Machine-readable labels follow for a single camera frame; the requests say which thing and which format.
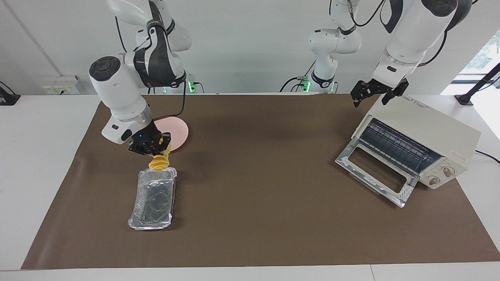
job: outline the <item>green indicator light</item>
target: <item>green indicator light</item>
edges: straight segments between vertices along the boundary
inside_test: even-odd
[[[196,87],[191,81],[189,81],[189,90],[191,91],[191,93],[196,92]]]

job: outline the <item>white wall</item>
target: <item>white wall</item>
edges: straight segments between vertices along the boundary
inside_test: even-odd
[[[378,2],[364,0],[358,21],[364,22]],[[193,37],[192,48],[180,53],[184,66],[212,93],[277,92],[288,78],[303,75],[315,59],[307,45],[309,34],[319,28],[335,28],[328,17],[328,5],[328,0],[167,3],[176,22]],[[438,95],[500,29],[499,8],[498,0],[479,0],[469,16],[449,33],[441,55],[409,77],[407,93]],[[24,33],[16,17],[36,43]],[[89,66],[102,56],[122,51],[105,0],[0,0],[0,26],[0,79],[24,95],[43,94],[42,76],[56,76],[58,71],[79,76],[88,93],[94,94],[87,74]],[[137,29],[121,25],[128,49],[135,47]],[[350,92],[357,80],[370,79],[389,39],[377,17],[360,32],[363,45],[359,52],[336,56],[340,93]]]

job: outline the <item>oven knob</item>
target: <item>oven knob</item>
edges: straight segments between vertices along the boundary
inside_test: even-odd
[[[451,178],[453,175],[455,175],[455,169],[452,167],[443,167],[442,172],[447,178]]]
[[[439,184],[440,182],[441,182],[441,180],[436,176],[429,177],[429,185],[430,186],[435,186],[435,185]]]

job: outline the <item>pink plate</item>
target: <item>pink plate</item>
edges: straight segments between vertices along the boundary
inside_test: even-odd
[[[172,147],[170,151],[180,148],[188,139],[189,128],[184,120],[177,117],[167,117],[154,122],[162,133],[170,133]]]

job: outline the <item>yellow food item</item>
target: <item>yellow food item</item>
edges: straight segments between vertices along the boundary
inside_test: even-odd
[[[163,151],[163,155],[153,156],[153,160],[149,163],[149,168],[154,171],[163,171],[170,166],[169,154],[171,149],[171,144],[169,143],[166,150]]]

